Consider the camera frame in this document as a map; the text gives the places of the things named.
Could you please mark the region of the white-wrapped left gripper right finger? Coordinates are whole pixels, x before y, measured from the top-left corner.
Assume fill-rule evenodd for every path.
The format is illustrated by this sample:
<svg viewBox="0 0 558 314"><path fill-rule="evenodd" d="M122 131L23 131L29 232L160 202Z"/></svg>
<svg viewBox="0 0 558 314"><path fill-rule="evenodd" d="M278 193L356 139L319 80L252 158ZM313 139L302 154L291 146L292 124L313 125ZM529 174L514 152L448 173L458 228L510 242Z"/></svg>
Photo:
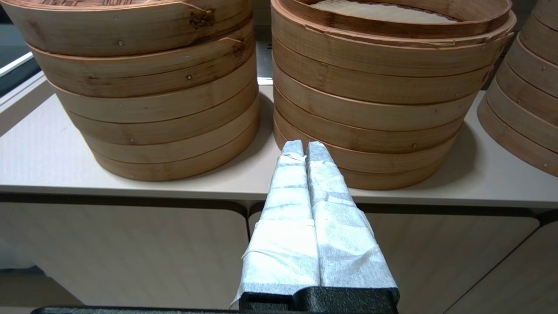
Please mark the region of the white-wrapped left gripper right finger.
<svg viewBox="0 0 558 314"><path fill-rule="evenodd" d="M397 289L371 225L328 149L309 142L306 155L321 285Z"/></svg>

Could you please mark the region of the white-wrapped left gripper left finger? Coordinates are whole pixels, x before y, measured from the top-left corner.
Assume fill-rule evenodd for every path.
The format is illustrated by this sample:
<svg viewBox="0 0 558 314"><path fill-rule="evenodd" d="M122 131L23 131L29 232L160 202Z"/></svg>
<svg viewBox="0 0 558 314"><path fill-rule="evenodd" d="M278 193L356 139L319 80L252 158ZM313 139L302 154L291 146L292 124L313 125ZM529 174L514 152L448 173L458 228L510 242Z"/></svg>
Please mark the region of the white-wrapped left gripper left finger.
<svg viewBox="0 0 558 314"><path fill-rule="evenodd" d="M233 307L240 305L245 293L293 295L320 284L316 228L300 140L283 146L242 261Z"/></svg>

